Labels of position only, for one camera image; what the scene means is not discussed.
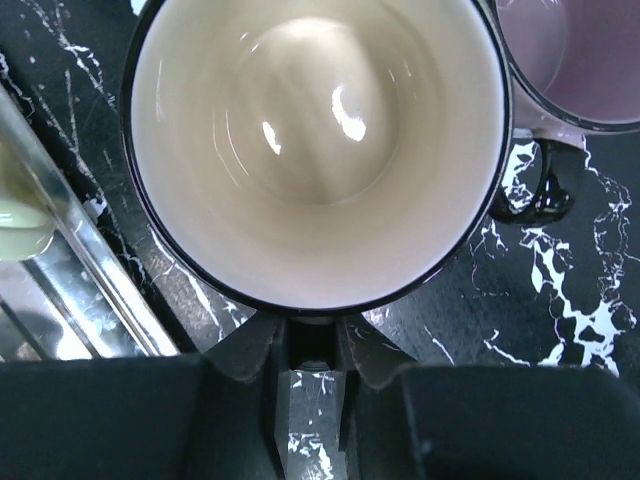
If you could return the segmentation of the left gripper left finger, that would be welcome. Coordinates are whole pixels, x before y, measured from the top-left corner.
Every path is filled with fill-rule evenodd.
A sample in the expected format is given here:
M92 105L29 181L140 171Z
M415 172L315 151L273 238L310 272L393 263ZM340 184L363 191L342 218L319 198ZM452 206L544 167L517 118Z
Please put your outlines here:
M203 354L1 367L5 479L281 479L282 320Z

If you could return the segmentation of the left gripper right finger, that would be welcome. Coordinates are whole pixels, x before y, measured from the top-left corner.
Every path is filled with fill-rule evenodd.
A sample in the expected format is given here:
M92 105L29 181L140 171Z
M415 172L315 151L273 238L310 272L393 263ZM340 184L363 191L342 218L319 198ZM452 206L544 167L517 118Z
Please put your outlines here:
M598 368L424 366L336 326L351 479L635 479L639 397Z

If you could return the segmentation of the cream white mug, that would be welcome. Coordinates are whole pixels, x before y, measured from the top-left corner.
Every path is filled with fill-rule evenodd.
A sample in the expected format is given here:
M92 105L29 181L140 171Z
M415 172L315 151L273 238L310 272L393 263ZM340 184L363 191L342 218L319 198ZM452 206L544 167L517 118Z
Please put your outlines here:
M514 212L503 32L482 1L149 1L122 80L122 142L161 242L255 309L360 313L436 275Z

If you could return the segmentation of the lilac purple mug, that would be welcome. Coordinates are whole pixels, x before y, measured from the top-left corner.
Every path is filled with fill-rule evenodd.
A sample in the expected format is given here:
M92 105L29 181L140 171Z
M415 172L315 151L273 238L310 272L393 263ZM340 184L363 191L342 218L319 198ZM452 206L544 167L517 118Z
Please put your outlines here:
M512 73L515 128L572 146L638 131L638 0L489 6Z

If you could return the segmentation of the light green mug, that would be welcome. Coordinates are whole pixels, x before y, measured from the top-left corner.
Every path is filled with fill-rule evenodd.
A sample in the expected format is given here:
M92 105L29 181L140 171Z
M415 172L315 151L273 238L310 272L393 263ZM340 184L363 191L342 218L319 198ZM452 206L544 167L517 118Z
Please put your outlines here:
M44 253L55 223L19 156L1 142L1 260L25 261Z

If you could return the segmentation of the silver metal tray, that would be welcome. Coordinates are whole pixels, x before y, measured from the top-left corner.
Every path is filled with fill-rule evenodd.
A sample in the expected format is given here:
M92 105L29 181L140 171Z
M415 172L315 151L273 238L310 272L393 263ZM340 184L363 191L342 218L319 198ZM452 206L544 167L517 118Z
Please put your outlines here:
M1 140L54 222L44 253L1 265L2 360L178 354L7 92Z

